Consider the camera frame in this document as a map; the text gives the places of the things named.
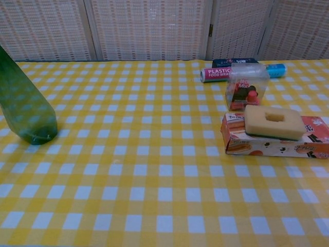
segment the cookie box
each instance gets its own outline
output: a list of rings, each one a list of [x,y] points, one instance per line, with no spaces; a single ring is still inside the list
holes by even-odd
[[[244,113],[226,113],[221,126],[225,153],[305,158],[329,157],[329,127],[321,117],[302,116],[306,132],[300,140],[252,137],[245,132]]]

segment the checkered tablecloth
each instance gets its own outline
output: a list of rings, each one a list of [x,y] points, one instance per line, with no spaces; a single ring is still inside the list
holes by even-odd
[[[329,124],[329,60],[287,66],[263,103]],[[0,115],[0,244],[329,246],[329,160],[224,153],[209,61],[19,63],[56,110],[30,146]]]

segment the bottle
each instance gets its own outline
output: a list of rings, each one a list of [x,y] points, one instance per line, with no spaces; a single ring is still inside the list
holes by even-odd
[[[0,106],[11,131],[28,143],[41,145],[57,136],[54,109],[1,46]]]

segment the sponge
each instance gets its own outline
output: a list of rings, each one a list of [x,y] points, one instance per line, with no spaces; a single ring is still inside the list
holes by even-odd
[[[303,120],[295,110],[247,105],[244,115],[248,135],[299,140],[306,132]]]

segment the woven room divider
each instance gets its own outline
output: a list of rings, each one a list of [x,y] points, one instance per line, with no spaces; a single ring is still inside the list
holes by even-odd
[[[262,60],[329,58],[329,1],[276,1],[259,51]]]
[[[1,0],[0,44],[15,61],[329,58],[328,13],[328,0]]]

